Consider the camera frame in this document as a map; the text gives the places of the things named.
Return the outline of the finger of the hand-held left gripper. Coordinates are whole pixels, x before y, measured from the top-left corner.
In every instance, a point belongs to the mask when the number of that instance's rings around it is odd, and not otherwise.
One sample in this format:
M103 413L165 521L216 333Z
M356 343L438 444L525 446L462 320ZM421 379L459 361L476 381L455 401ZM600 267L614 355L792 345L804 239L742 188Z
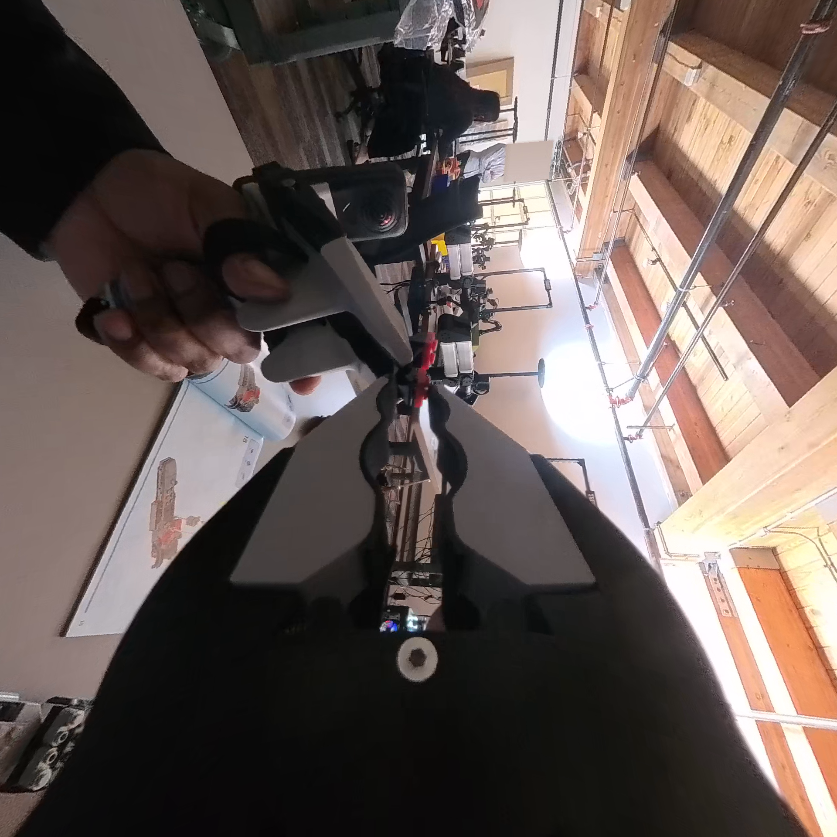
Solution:
M262 374L272 383L295 383L332 371L356 369L360 357L334 326L288 326L266 331Z
M344 236L322 248L298 241L301 256L283 258L290 284L284 302L242 301L238 323L250 331L288 326L334 326L349 340L360 366L406 366L412 361L407 326L356 246Z

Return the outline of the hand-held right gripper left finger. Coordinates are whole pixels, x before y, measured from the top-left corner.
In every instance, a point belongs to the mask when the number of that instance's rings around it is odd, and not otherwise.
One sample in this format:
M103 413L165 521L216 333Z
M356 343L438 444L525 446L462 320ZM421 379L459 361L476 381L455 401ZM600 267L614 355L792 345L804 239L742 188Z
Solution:
M397 378L383 376L296 446L233 584L383 610L394 552L380 477L397 403Z

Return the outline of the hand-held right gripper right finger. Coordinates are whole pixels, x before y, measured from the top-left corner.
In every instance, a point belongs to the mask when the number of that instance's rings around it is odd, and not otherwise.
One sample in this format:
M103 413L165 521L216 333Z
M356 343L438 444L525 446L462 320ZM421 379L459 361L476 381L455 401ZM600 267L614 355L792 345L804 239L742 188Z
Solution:
M433 388L443 494L433 548L445 622L488 622L539 596L590 593L594 571L529 451L474 407Z

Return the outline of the black and red brick piece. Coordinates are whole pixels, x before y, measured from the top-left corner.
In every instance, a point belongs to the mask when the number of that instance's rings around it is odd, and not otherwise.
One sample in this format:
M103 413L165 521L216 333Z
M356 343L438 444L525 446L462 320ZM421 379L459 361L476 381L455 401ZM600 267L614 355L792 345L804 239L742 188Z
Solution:
M414 415L426 403L433 384L431 367L438 355L438 340L431 331L412 335L409 342L412 361L395 372L399 415Z

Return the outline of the person's left forearm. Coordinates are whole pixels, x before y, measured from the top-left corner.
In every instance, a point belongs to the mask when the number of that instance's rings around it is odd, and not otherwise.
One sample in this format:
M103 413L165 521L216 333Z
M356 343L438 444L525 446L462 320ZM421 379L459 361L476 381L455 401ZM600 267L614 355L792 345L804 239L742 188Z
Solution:
M44 2L3 2L3 234L30 256L117 156L165 152Z

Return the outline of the grey desk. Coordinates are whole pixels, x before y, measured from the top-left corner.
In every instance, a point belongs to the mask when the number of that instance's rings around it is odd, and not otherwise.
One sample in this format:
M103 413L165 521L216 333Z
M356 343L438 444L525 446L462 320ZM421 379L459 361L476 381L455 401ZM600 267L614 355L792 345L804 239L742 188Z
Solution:
M49 2L167 150L225 183L254 169L180 2ZM61 268L3 238L3 692L96 694L119 636L64 637L172 388L76 330Z

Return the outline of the person's left hand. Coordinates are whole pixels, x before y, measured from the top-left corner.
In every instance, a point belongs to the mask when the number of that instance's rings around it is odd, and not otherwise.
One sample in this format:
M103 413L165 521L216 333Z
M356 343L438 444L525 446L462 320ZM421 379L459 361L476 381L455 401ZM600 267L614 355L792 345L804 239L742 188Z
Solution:
M202 268L208 229L235 217L247 219L247 203L230 185L168 154L129 150L69 205L47 251L83 301L120 287L126 308L93 320L120 361L180 383L260 354L260 337Z

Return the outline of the brick instruction booklet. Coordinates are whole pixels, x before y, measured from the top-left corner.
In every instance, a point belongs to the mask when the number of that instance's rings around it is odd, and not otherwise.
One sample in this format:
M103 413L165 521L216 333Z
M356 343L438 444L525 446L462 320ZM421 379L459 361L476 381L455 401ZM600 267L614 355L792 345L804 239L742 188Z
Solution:
M291 391L225 361L177 386L66 637L124 634L196 533L247 485L266 441L296 425Z

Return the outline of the black floor stand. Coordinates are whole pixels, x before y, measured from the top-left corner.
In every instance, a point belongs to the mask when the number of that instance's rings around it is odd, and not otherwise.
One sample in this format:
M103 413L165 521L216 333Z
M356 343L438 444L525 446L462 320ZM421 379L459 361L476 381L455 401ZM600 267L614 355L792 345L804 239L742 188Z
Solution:
M537 369L534 371L496 371L496 372L483 372L481 381L491 383L494 379L535 379L539 388L544 390L547 381L547 362L546 359L539 359Z

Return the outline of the cardboard panel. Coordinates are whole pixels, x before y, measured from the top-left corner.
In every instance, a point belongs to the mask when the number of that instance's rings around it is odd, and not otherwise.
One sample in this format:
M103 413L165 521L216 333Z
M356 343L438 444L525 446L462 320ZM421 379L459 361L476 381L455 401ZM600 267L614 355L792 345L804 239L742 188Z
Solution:
M515 92L515 58L498 58L467 65L467 80L476 89L493 91L508 106Z

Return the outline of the clear plastic wrapped bundle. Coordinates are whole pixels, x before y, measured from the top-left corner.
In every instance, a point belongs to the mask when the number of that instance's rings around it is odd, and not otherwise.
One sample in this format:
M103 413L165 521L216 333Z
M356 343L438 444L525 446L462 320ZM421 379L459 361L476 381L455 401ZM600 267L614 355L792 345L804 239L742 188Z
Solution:
M397 48L440 50L452 21L462 22L462 2L409 2L395 27Z

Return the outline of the black wheeled cart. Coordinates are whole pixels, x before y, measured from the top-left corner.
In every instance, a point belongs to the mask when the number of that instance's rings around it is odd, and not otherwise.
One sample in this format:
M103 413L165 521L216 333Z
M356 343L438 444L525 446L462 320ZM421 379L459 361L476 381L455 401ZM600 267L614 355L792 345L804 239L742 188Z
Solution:
M3 695L3 793L47 789L74 752L91 709L88 699Z

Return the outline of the metal ceiling pipe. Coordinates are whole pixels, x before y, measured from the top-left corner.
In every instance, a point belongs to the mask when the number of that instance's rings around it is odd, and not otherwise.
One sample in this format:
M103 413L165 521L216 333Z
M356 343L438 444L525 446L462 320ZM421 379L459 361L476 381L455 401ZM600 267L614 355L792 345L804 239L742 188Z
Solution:
M778 87L816 2L688 2L667 46L650 150L635 173L640 220L681 280ZM696 279L703 320L836 104L836 22L809 65ZM744 267L686 364L722 436L766 424L836 367L836 128Z

